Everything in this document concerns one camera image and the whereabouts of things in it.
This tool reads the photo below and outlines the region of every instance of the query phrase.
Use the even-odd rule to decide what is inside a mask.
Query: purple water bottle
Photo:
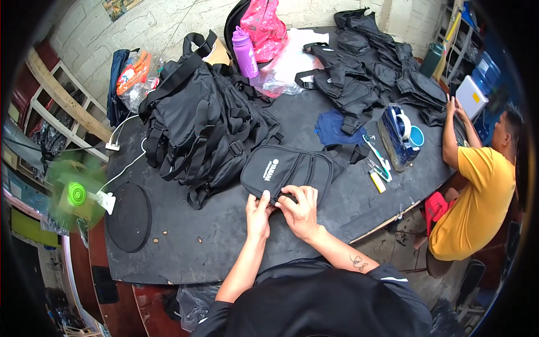
[[[244,32],[239,26],[236,26],[235,32],[232,34],[232,46],[241,75],[247,78],[255,78],[258,76],[258,65],[254,58],[253,44],[249,38],[249,34]]]

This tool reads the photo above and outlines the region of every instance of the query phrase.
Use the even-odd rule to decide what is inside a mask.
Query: tattoo
[[[359,272],[363,272],[363,269],[369,265],[368,263],[365,263],[365,262],[361,263],[363,259],[359,255],[356,256],[354,259],[352,259],[352,255],[349,255],[349,257],[350,257],[350,261],[352,261],[352,264],[354,265],[354,268],[357,268]]]

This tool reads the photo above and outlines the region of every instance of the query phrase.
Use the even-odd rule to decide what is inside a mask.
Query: brick wall
[[[178,59],[183,37],[212,29],[222,37],[238,0],[145,0],[112,23],[102,0],[76,0],[56,25],[51,44],[73,74],[106,104],[112,54],[144,48],[163,60]],[[279,18],[290,27],[334,25],[333,14],[368,6],[379,27],[409,42],[424,57],[445,0],[280,0]]]

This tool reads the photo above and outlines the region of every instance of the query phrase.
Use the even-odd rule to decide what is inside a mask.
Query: green electric fan
[[[102,191],[106,166],[87,153],[65,152],[49,165],[45,180],[52,186],[49,214],[70,232],[94,228],[105,211],[112,214],[116,197]]]

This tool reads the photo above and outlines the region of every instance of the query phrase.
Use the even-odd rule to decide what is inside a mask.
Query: black shirt
[[[303,259],[261,273],[234,304],[215,301],[191,336],[428,336],[431,327],[391,264],[361,274]]]

